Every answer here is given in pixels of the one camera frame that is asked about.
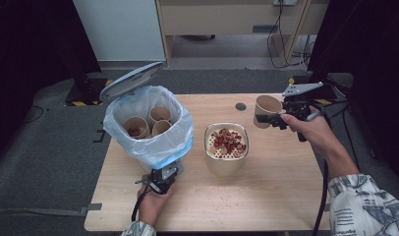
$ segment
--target sleeve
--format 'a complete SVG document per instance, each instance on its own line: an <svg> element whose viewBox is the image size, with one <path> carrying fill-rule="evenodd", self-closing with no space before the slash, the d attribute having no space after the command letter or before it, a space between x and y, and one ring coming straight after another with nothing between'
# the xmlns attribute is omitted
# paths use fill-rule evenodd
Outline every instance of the sleeve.
<svg viewBox="0 0 399 236"><path fill-rule="evenodd" d="M155 236L156 230L144 222L141 221L133 221L129 227L123 231L121 236Z"/></svg>
<svg viewBox="0 0 399 236"><path fill-rule="evenodd" d="M334 178L328 191L331 235L399 235L399 201L369 175Z"/></svg>

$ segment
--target trash bin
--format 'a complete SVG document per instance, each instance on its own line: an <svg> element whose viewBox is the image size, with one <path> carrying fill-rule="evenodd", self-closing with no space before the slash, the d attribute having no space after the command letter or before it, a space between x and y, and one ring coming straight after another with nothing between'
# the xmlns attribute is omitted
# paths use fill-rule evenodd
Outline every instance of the trash bin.
<svg viewBox="0 0 399 236"><path fill-rule="evenodd" d="M176 96L165 87L144 86L162 67L162 62L155 62L138 68L114 81L100 94L100 100L111 102L104 117L104 130L146 171L182 160L194 139L193 118ZM133 116L148 121L149 111L155 106L165 106L170 110L171 127L153 138L131 137L124 128L125 122Z"/></svg>

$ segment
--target bin lid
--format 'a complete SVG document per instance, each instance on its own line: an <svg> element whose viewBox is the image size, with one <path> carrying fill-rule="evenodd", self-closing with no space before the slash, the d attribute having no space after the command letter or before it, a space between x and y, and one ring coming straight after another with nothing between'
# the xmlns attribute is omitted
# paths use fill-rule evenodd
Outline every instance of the bin lid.
<svg viewBox="0 0 399 236"><path fill-rule="evenodd" d="M163 65L163 62L154 62L120 77L101 91L99 99L102 101L114 100L141 87L153 79L153 74L162 69Z"/></svg>

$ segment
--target white cabinet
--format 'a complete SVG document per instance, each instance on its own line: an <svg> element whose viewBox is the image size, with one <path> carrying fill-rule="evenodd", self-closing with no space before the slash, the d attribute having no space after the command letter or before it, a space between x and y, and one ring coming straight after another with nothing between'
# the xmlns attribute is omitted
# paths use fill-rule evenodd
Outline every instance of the white cabinet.
<svg viewBox="0 0 399 236"><path fill-rule="evenodd" d="M164 61L154 0L74 0L97 60Z"/></svg>

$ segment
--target brown paper cup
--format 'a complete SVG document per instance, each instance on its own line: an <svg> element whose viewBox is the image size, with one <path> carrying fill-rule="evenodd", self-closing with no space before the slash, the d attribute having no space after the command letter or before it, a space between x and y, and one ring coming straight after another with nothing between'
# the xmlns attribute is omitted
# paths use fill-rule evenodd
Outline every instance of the brown paper cup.
<svg viewBox="0 0 399 236"><path fill-rule="evenodd" d="M256 115L274 115L282 111L282 103L273 96L260 95L256 99L254 123L261 129L266 129L270 126L269 123L259 123Z"/></svg>
<svg viewBox="0 0 399 236"><path fill-rule="evenodd" d="M151 129L151 135L153 137L158 136L165 131L167 131L169 128L171 128L171 123L165 121L165 120L159 120L154 124L153 128Z"/></svg>
<svg viewBox="0 0 399 236"><path fill-rule="evenodd" d="M150 134L147 122L140 116L130 117L123 125L130 137L133 139L143 139Z"/></svg>
<svg viewBox="0 0 399 236"><path fill-rule="evenodd" d="M165 120L167 122L170 122L171 112L167 107L155 106L150 109L149 119L152 126L154 126L154 124L156 124L160 120Z"/></svg>

